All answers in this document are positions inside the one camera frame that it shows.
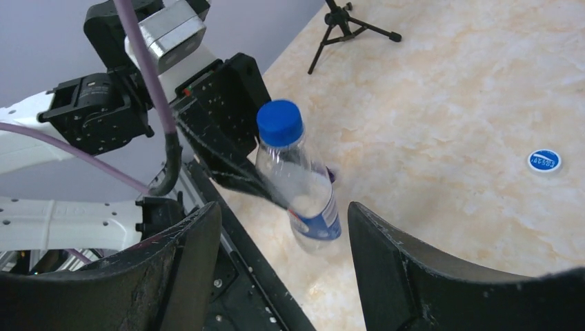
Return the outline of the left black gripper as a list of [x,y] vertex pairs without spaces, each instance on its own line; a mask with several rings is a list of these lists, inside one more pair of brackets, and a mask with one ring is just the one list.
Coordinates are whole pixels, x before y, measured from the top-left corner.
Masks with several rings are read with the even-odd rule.
[[282,209],[274,191],[247,156],[257,147],[257,112],[270,101],[255,58],[237,53],[217,59],[174,89],[177,127],[204,172],[221,187],[260,197]]

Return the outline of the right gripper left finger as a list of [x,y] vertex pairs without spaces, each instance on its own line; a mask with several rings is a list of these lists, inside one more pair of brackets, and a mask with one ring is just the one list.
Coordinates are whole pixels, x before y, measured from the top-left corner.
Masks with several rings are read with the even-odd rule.
[[208,203],[74,272],[1,274],[2,330],[202,330],[221,235]]

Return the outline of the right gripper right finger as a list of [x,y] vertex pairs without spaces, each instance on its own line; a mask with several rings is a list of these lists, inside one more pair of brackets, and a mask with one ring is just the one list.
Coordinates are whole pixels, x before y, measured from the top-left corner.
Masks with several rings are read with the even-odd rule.
[[368,330],[583,330],[584,269],[526,277],[454,257],[358,202],[348,233]]

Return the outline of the blue labelled white jar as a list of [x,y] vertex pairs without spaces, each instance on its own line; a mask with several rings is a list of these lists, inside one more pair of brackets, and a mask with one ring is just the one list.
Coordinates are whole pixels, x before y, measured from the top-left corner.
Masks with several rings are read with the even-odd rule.
[[305,136],[286,146],[261,141],[255,166],[284,205],[297,244],[310,254],[336,254],[342,227],[332,179]]

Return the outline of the white blue Pocari cap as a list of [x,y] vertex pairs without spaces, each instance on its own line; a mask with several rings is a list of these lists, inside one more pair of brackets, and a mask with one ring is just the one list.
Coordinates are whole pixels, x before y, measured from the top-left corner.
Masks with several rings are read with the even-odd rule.
[[563,166],[561,155],[550,149],[532,151],[527,156],[526,163],[528,168],[537,174],[555,174]]

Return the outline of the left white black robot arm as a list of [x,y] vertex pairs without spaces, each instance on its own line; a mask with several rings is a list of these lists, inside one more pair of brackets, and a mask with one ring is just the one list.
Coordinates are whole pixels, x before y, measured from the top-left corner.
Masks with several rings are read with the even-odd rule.
[[[96,72],[104,65],[83,33],[90,1],[1,2],[1,105],[11,106],[59,83]],[[218,57],[253,56],[266,70],[285,46],[292,1],[213,1],[204,44]],[[164,138],[155,111],[151,138],[133,139],[101,159],[125,174],[150,181],[165,159]],[[109,202],[137,192],[86,162],[71,158],[1,176],[1,194],[17,199]]]

